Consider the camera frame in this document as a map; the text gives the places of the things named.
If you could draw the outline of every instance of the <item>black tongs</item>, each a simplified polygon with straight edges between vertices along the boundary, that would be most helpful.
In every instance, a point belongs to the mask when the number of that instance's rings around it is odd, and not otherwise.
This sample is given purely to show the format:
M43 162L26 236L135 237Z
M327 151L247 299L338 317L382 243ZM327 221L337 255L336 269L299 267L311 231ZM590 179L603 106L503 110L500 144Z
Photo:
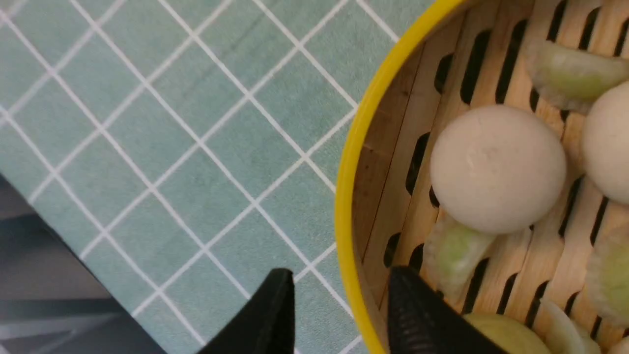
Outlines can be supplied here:
M391 354L502 354L408 267L391 269ZM292 272L274 269L253 297L199 354L293 354Z

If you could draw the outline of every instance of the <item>yellow steamer rim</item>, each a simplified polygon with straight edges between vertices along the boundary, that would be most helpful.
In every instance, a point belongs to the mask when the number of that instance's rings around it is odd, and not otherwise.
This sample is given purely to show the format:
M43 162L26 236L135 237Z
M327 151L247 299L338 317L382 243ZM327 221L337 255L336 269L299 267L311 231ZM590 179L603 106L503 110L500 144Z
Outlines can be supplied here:
M370 353L387 353L386 327L365 282L360 281L362 266L352 235L352 199L362 145L378 105L413 50L439 25L458 13L467 0L437 0L400 39L369 84L360 103L343 149L338 174L335 205L335 232L343 285L350 307Z

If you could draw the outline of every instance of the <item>teal tablecloth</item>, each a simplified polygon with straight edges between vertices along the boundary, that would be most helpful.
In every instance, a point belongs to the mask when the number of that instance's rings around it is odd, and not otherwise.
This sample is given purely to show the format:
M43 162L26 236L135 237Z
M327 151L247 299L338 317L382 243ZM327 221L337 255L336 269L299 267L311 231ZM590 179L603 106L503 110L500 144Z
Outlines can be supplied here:
M167 352L272 267L296 351L365 353L333 198L357 102L431 0L0 0L0 173Z

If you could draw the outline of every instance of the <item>white bun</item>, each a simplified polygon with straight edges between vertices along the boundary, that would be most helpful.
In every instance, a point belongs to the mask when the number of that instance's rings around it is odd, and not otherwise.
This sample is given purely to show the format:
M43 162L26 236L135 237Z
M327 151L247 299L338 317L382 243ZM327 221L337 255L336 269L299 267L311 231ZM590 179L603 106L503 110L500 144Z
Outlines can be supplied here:
M583 126L581 151L583 167L601 192L629 204L629 83L595 102Z
M567 163L559 138L527 111L471 110L441 133L431 155L435 195L457 221L488 234L520 231L557 201Z

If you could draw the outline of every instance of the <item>white grid line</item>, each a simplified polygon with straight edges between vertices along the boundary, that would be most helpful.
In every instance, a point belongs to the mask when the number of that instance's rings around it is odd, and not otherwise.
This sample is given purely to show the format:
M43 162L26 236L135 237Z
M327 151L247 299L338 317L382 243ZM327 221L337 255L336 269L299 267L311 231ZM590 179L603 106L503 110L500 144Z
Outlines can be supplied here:
M371 6L369 6L365 0L356 0L356 3L363 9L365 10L365 12L367 13L367 15L369 15L369 17L371 17L375 23L380 26L380 28L382 28L382 30L384 31L384 33L386 33L393 42L398 43L399 42L399 36L391 29L391 27L389 27L389 25L386 24L386 22L384 22L384 20L382 18L380 18L380 16L378 16L378 14L374 11L374 9L371 8Z
M53 67L50 66L50 64L42 57L42 55L37 51L37 49L33 46L33 44L30 43L30 41L28 41L28 39L22 34L22 32L19 30L19 28L17 28L17 26L15 26L15 24L13 24L13 22L1 10L0 10L0 18L2 18L6 22L6 24L11 28L11 30L16 34L16 36L24 44L24 46L31 52L31 54L33 54L35 59L37 61L39 61L40 64L47 70L49 75L51 75L59 83L59 85L68 94L68 96L70 96L72 101L84 112L84 114L88 117L88 119L90 119L90 121L96 126L96 128L100 131L100 133L109 141L109 143L114 147L114 149L118 152L118 154L120 154L120 156L129 164L130 168L132 170L134 170L134 172L139 172L138 177L140 177L140 179L143 180L146 183L147 182L146 177L142 174L141 171L139 171L137 166L135 166L135 164L133 164L133 161L124 153L124 151L122 151L122 149L120 148L118 143L112 138L112 136L109 135L109 133L107 131L105 131L105 129L103 129L102 125L96 120L96 118L93 116L93 114L87 109L87 107L85 107L83 102L81 102L80 99L68 87L67 83L58 75L57 72L54 71ZM141 278L143 278L143 280L145 280L149 284L149 286L151 286L155 291L157 291L158 287L156 286L156 284L153 283L151 281L151 279L148 278L148 276L135 264L135 262L125 253L125 251L122 249L122 247L120 247L118 245L118 243L111 237L111 235L109 235L107 232L104 231L104 228L100 224L100 222L95 218L95 216L93 216L90 213L90 211L85 207L85 205L74 195L72 190L69 188L69 186L63 180L63 178L61 178L61 176L58 175L55 172L55 170L52 167L52 165L50 165L50 163L45 159L43 154L41 154L41 152L39 151L37 146L28 138L28 136L26 136L26 134L24 134L24 132L20 129L20 127L13 121L13 119L9 115L9 112L4 111L4 114L5 114L5 119L8 121L8 123L11 124L16 129L16 131L18 131L18 133L20 134L21 138L31 147L31 149L33 149L33 152L42 160L42 163L46 166L46 168L50 171L50 173L55 175L54 176L55 179L57 179L57 181L62 185L62 187L64 188L66 193L68 193L70 198L73 199L73 201L83 211L83 213L86 215L86 217L97 227L99 232L104 234L104 237L111 243L111 245L114 247L114 249L117 250L117 252L125 259L125 261L127 261L127 263L131 266L131 269L133 269L133 271L135 271ZM186 225L182 223L181 218L178 218L178 215L172 213L174 210L168 208L169 205L167 205L167 202L165 202L164 199L160 199L160 195L158 193L154 192L153 194L162 202L162 205L164 205L164 207L167 209L167 211L169 213L171 213L171 216L173 216L175 221L177 221L179 223L180 227L182 227L185 231L189 231L189 229L187 229ZM189 236L191 236L193 239L196 238L195 241L197 241L198 243L201 243L200 240L198 239L198 237L196 237L194 234L189 234ZM216 260L216 258L212 257L210 252L207 252L206 254L210 257L211 260L213 260L213 261ZM221 270L225 270L225 267L221 267L219 265L217 265L217 266L219 268L221 268ZM230 280L234 280L233 277L231 277L230 275L226 274L226 276ZM242 286L239 287L237 284L234 284L234 285L237 288L239 288L239 290L242 288ZM200 335L190 325L190 323L187 321L185 316L183 316L183 314L181 314L181 312L172 303L172 301L170 301L170 299L165 294L160 294L160 296L161 296L162 300L172 310L172 312L175 314L175 316L184 325L184 327L186 329L188 329L188 331L193 335L193 337L195 339L197 339L201 344L204 344L204 340L202 339L202 337L200 337Z
M219 6L219 8L217 8L217 10L215 11L214 14L212 14L210 16L210 18L208 18L208 20L216 18L216 15L218 15L218 13L222 12L230 3L232 0L226 0L224 1L221 6ZM305 36L304 38L301 40L302 45L305 44L309 39L311 39L319 30L321 30L326 23L328 23L335 14L337 14L345 4L347 4L348 0L341 0L340 2L338 2L331 10L330 12L328 12L322 19L321 21L315 26L313 27L312 30L310 30ZM211 23L211 21L206 20L204 22L204 24L200 25L199 27L197 27L197 30L195 30L195 33L200 33L201 31L203 31L207 25L209 25ZM186 41L184 41L184 43L182 44L181 47L185 46L185 43L192 43L192 37L188 37L188 39L186 39ZM253 88L250 90L251 94L255 94L259 89L261 89L271 78L272 76L277 73L278 71L280 71L290 60L291 58L298 52L297 48L294 47L292 50L290 50L278 63L277 65L271 69L265 76L262 77L262 79L260 79L260 81L255 84L253 86ZM165 68L167 67L165 65L166 62L172 62L175 60L175 58L173 58L174 55L171 55L171 57L169 59L167 59L161 66L160 68ZM157 69L155 70L155 72L153 72L153 74L151 74L149 76L149 78L147 79L148 82L152 82L156 77L159 76L159 74L161 74L161 72L163 72L164 70L161 69ZM140 84L136 90L134 90L134 92L132 94L130 94L129 98L124 100L125 101L131 101L133 99L135 99L135 97L139 96L139 92L142 92L142 90L144 89L144 85ZM201 142L204 143L205 141L207 141L218 129L220 129L246 102L247 102L247 98L243 97L240 101L238 101L235 105L233 105L202 137L201 137ZM111 125L111 123L113 122L113 120L115 120L118 115L120 115L120 113L128 106L126 104L121 104L119 106L119 108L114 110L114 113L111 114L111 116L103 123L103 127L108 127L109 125ZM309 150L309 152L307 152L306 154L308 156L312 155L312 153L314 152L314 150L319 149L319 147L321 147L334 133L336 133L336 131L338 131L338 129L340 129L343 125L345 125L345 123L347 123L349 120L351 120L353 118L353 115L355 114L356 109L353 109L352 111L350 111L350 113L348 113L347 115L345 115L328 133L326 133L326 135L324 135L317 143L315 143L315 145L312 146L312 148ZM65 168L70 162L71 160L73 160L74 157L76 157L76 155L78 155L78 153L80 153L80 151L83 150L83 148L85 148L86 145L88 145L88 143L90 143L93 139L95 139L98 136L98 133L95 132L94 136L90 136L88 137L86 140L84 140L81 144L79 144L74 151L72 151L68 157L66 157L66 159L64 159L59 166L57 167L57 170L60 171L61 169ZM184 162L187 161L187 159L194 153L196 152L196 150L199 148L199 144L194 144L190 149L188 149L188 151L186 151L184 153L184 155L182 157L179 158L179 160L177 160L160 178L157 179L157 181L154 183L156 187L158 187L159 185L161 185L168 177L170 177L170 175ZM298 164L296 163L294 166L291 166L291 168L289 168L289 170L295 170L297 167L299 167L301 165L301 163L304 162L303 159L300 158L300 160L298 161ZM283 181L284 179L282 179L281 177L276 180L276 182L274 183L281 183L281 181ZM49 180L45 180L42 185L40 185L39 188L37 188L38 190L43 190L45 189L45 187L49 184ZM139 204L146 196L149 195L148 191L143 192L141 195L139 195L136 200L134 200L131 204L132 205L137 205ZM124 217L126 217L126 215L133 210L134 206L129 206L127 208L125 208L115 219L114 221L116 221L115 223L113 223L112 227L115 226L121 219L123 219ZM224 234L227 233L226 230L225 232L220 232L217 237L215 238L215 242L218 241L220 239L220 237L222 237ZM102 235L99 235L97 238L95 238L94 240L92 240L87 247L83 250L83 252L81 252L82 255L87 256L87 254L89 254L89 252L93 249L93 247L95 247L102 239Z
M303 277L305 277L309 271L311 271L314 267L316 267L319 263L321 263L321 261L327 258L327 256L329 256L330 253L334 252L336 248L337 248L337 243L333 243L330 247L328 247L328 249L326 249L323 253L321 253L319 257L315 258L309 266L304 268L304 270L302 270L295 276L295 282L298 282Z
M260 0L252 0L265 15L280 29L280 31L297 47L297 49L310 61L310 63L325 77L325 79L338 91L338 93L345 98L345 100L352 106L352 108L358 107L358 103L339 85L339 83L330 75L330 73L319 64L315 57L306 50L306 47L295 38L295 36L284 26L284 24L277 19L271 10L269 10Z
M117 12L120 7L126 2L126 0L116 0L106 11L105 13L98 19L98 23L102 26L107 21L109 21L114 14ZM79 39L74 42L74 44L68 49L68 51L64 54L64 56L59 60L59 62L53 67L55 72L60 72L63 68L79 53L81 48L87 44L87 42L94 35L94 30L88 28ZM48 82L50 79L50 74L48 71L44 72L39 79L35 81L31 85L28 90L17 100L13 105L9 108L9 114L11 116L15 115L18 111L20 111L36 94L39 90Z
M276 232L280 235L280 237L283 238L283 240L298 255L298 257L302 259L304 264L306 264L306 266L309 266L311 263L301 253L301 251L297 248L297 246L288 238L286 233L271 219L270 215L259 205L259 203L257 203L253 199L253 197L249 194L249 192L246 189L244 189L244 187L233 177L233 175L231 175L231 173L227 170L227 168L223 165L223 163L218 159L218 157L216 157L216 155L205 144L201 143L196 133L194 133L194 131L192 131L192 129L187 126L187 124L183 121L183 119L181 119L181 117L178 116L178 114L165 102L165 100L161 97L161 95L159 95L159 93L147 82L147 80L137 70L137 68L133 65L133 63L131 63L131 61L126 57L126 55L115 45L115 43L113 43L113 41L109 38L109 36L101 28L97 27L97 24L94 22L94 20L75 0L71 0L70 2L78 10L78 12L80 12L80 14L86 19L86 21L89 22L90 26L92 26L92 28L96 31L96 33L98 33L98 35L109 45L109 47L114 51L114 53L116 53L116 55L125 63L125 65L129 68L129 70L132 73L134 73L134 75L145 85L146 89L149 90L154 95L156 100L164 107L164 109L166 109L170 113L172 118L175 121L177 121L177 123L196 141L197 144L201 146L201 149L214 161L214 163L222 170L225 176L227 176L227 178L245 195L245 198L247 198L252 204L254 204L254 207L262 214L262 216L267 220L267 222L276 230ZM161 0L160 0L160 3L162 3L165 7L168 6L168 4L163 3ZM174 10L172 10L172 8L170 8L170 11L172 11L174 15L176 14ZM212 53L212 51L210 51L209 48L207 48L207 46L205 46L204 43L200 41L198 36L196 36L195 33L191 31L191 29L187 26L187 24L185 24L185 22L183 22L181 18L179 18L178 21L182 21L183 25L186 26L186 31L190 34L190 36L194 36L195 41L201 46L202 49L204 49L204 51L206 51L208 55L210 55L212 60L220 67L225 68L225 65L222 62L218 61L218 58L216 58L214 53ZM242 84L240 84L237 81L235 81L235 84L241 87L242 89L244 89L243 92L245 93L245 95L250 95L250 93L242 86ZM249 100L255 104L255 99L252 96L249 97ZM146 178L146 176L142 173L142 171L134 164L134 162L130 159L130 157L128 157L125 154L124 150L118 145L118 143L113 139L113 137L110 136L109 133L102 128L102 126L96 119L91 119L91 120L93 120L93 123L101 131L101 134L110 142L110 144L112 144L112 146L114 146L114 149L118 151L120 156L127 162L127 164L136 173L136 175L148 186L149 189L151 189L152 194L154 194L155 197L157 197L157 199L162 203L162 205L166 208L168 213L175 219L175 221L179 224L179 226L195 241L195 243L197 243L197 245L200 248L203 249L204 245L201 242L201 240L185 224L185 222L181 219L181 217L177 214L177 212L172 208L172 206L170 206L168 201L161 195L161 193L155 188L155 186L151 184L151 182ZM287 134L286 134L286 138L287 140L288 139L292 140ZM306 161L306 163L308 163L310 158L305 155L305 152L301 151L300 155L302 155L302 158ZM216 266L226 275L226 277L229 278L230 282L234 284L234 286L243 294L243 296L248 297L249 294L246 292L246 290L227 271L227 269L218 261L218 259L214 257L209 250L205 250L205 253L206 255L208 255L208 257L210 257L212 262L214 262ZM349 309L349 306L337 294L337 292L332 288L332 286L327 282L327 280L325 280L325 278L316 269L313 268L311 272L319 279L322 285L329 291L332 297L337 300L337 302L341 305L341 307L344 308L350 316L353 316L351 310Z
M345 348L343 348L343 350L341 350L338 354L347 354L350 351L352 351L352 349L354 349L360 342L362 341L362 336L358 336L356 338L354 338L353 341L351 341Z
M28 0L17 0L9 9L5 12L8 18L14 18L19 11L26 5ZM0 19L0 28L4 26L4 20Z
M0 17L3 17L3 16L5 16L5 15L2 12L2 10L0 9ZM12 23L10 21L7 21L7 23L8 23L9 26L12 26ZM5 117L6 121L12 126L12 128L15 129L15 131L18 133L18 135L21 137L21 139L33 151L35 156L37 156L37 158L49 170L50 173L54 173L54 169L53 169L52 165L48 162L48 160L42 154L42 152L39 150L39 148L37 148L35 143L24 133L22 128L13 120L13 118L9 115L9 113L6 110L2 109L2 111L4 113L4 117ZM59 175L55 175L55 179L59 182L61 187L65 190L65 192L68 194L70 199L72 199L72 201L78 206L78 208L81 210L81 212L94 224L94 226L96 226L96 228L99 231L104 232L104 229L103 229L103 226L101 225L101 223L87 209L87 207L79 200L79 198L74 194L74 192L72 191L70 186L65 182L65 180L61 176L59 176ZM120 254L120 256L127 262L127 264L129 264L131 269L136 274L138 274L140 276L140 278L142 278L142 280L144 280L149 286L151 286L153 289L157 290L156 284L153 283L153 281L138 267L138 265L122 249L122 247L120 247L120 245L109 234L105 234L105 238L109 241L109 243L112 245L112 247L114 247L114 249L118 252L118 254ZM167 306L171 309L171 311L175 314L175 316L180 319L180 321L183 324L183 326L192 334L192 336L200 344L204 344L205 341L202 339L202 337L199 335L199 333L197 333L196 330L190 325L190 323L187 321L187 319L181 314L179 309L170 301L170 299L168 299L168 297L166 295L163 295L163 294L162 294L161 298L167 304Z
M306 163L313 169L313 171L321 178L321 180L330 188L331 191L336 192L336 186L330 181L330 179L322 172L322 170L312 161L309 157L306 157L306 153L297 143L284 131L284 129L277 123L277 121L267 112L267 110L253 97L251 92L238 80L238 78L220 61L220 59L214 54L214 52L194 33L188 24L177 14L177 12L170 7L165 0L158 0L160 4L170 13L175 21L190 35L194 41L203 49L203 51L212 59L212 61L225 73L225 75L236 85L236 87L245 95L245 97L251 102L258 111L269 121L269 123L280 133L280 135L288 142L288 144L299 154L301 157L305 157Z
M345 115L345 117L343 117L343 119L341 119L338 124L336 124L332 129L330 129L330 131L327 134L322 136L322 138L308 150L307 155L311 156L313 153L315 153L315 151L317 151L326 141L328 141L330 139L330 137L332 137L332 135L334 135L346 123L348 123L351 120L351 118L353 117L354 114L355 114L355 110L353 109L352 111L350 111L350 113ZM269 185L269 187L265 191L263 191L260 194L260 196L258 196L256 198L256 201L258 202L258 204L261 203L264 198L266 198L268 195L270 195L293 172L295 172L295 170L297 170L298 167L300 167L300 165L302 165L302 163L304 163L303 159L297 160L278 179L276 179L273 183L271 183ZM252 203L249 204L249 206L247 206L242 212L240 212L240 214L238 214L238 216L236 216L226 227L224 227L223 230L219 231L219 233L217 233L217 235L215 235L215 237L213 237L208 243L206 243L205 246L204 246L204 249L209 249L212 246L214 246L223 236L225 236L228 232L230 232L242 219L244 219L254 208L255 208L254 204L252 204ZM161 292L165 291L166 288L168 288L171 284L173 284L186 270L188 270L194 264L194 262L196 262L201 257L202 253L203 253L203 250L198 251L188 262L186 262L186 264L182 265L181 268L179 268L168 280L166 280L166 282L164 282L164 284L162 284L162 286L160 286L159 290ZM313 264L316 265L321 260L323 260L323 258L321 256L319 256L319 257L317 257L313 261ZM308 267L308 266L305 268L305 270L308 270L308 271L310 271L311 269L312 269L312 267ZM132 312L133 316L137 316L139 313L141 313L148 305L150 305L150 303L158 296L158 294L159 294L158 292L155 292L154 294L152 294L151 296L146 298Z
M231 4L232 0L224 0L211 14L208 18L206 18L196 29L196 31L203 31L207 26L212 24L212 22L217 19L217 17ZM168 56L163 63L161 63L156 70L154 70L148 77L147 81L152 83L156 80L161 74L163 74L170 65L181 56L181 54L192 44L192 38L187 37L180 45L175 49L175 51ZM119 105L116 107L110 114L107 119L103 122L103 127L107 129L111 126L116 119L144 92L145 86L140 83ZM221 118L222 120L228 119L230 116L225 116ZM74 160L74 158L79 155L94 139L99 136L97 130L95 130L92 134L88 135L79 145L77 145L74 150L66 156L66 158L57 166L56 172L60 172L66 166ZM46 189L48 184L52 181L52 178L48 176L42 184L38 188L33 191L33 193L29 196L28 201L33 203L40 195L40 193Z
M163 102L163 99L161 98L161 96L159 96L159 94L157 94L157 92L155 91L155 89L152 88L152 86L147 83L146 79L139 73L139 71L135 68L135 66L133 66L133 64L128 60L128 58L126 58L126 56L120 51L120 49L111 41L111 39L107 36L107 34L105 34L105 32L103 32L103 30L99 27L97 27L97 23L89 16L89 14L87 13L87 11L85 11L85 9L83 9L83 7L81 7L81 5L79 5L79 3L77 3L75 0L70 0L70 3L78 10L78 12L86 19L86 21L90 24L90 26L94 29L94 31L96 31L96 33L98 33L98 35L111 47L111 49L116 53L116 55L118 55L120 57L120 59L129 67L129 70L131 70L134 74L136 74L136 76L138 76L139 80L146 86L146 88L151 91L151 93L156 97L156 99L158 101L161 100L160 103ZM64 84L61 83L61 81L63 81L63 79L59 78L60 80L60 84L63 86ZM70 94L74 94L69 88L66 91L69 95ZM76 98L75 100L76 103L80 103L80 100L78 98ZM155 198L157 198L157 200L159 200L159 202L164 206L164 208L166 209L166 211L170 214L170 216L177 222L177 224L179 225L179 227L181 227L181 229L200 247L203 247L203 242L197 237L197 235L195 235L195 233L186 225L186 223L183 221L183 219L181 219L181 216L179 216L179 214L174 210L174 208L170 205L170 203L166 200L166 198L161 194L161 192L159 192L155 185L153 185L153 183L151 183L151 181L144 175L144 173L141 171L141 169L133 162L133 160L131 159L131 157L129 157L129 155L127 155L127 153L122 149L122 147L118 144L118 142L113 138L113 136L111 136L111 134L109 134L109 132L105 129L103 129L103 126L91 115L91 112L89 112L89 110L87 109L87 107L85 107L84 111L86 112L86 115L88 115L88 118L93 122L93 124L96 126L96 128L100 131L101 135L107 139L109 141L109 143L114 147L114 150L116 150L118 152L118 154L125 160L125 162L127 163L127 165L129 165L129 167L131 168L131 170L133 170L133 172L142 180L142 182L147 186L147 188L150 190L151 194L155 196ZM181 122L179 122L184 128L187 128L187 130L189 130L190 132L192 132L192 130L190 129L190 127L188 127L187 125L185 125L185 123L182 123L183 121L181 120L181 118L179 117L174 117L176 120L180 120ZM246 290L242 287L242 285L240 285L240 283L238 283L234 277L226 270L226 268L220 264L220 262L218 262L218 260L216 259L216 257L214 257L213 254L211 254L209 251L205 252L206 255L212 260L212 262L225 274L225 276L230 280L230 282L238 289L238 291L240 291L243 296L247 296L247 292Z

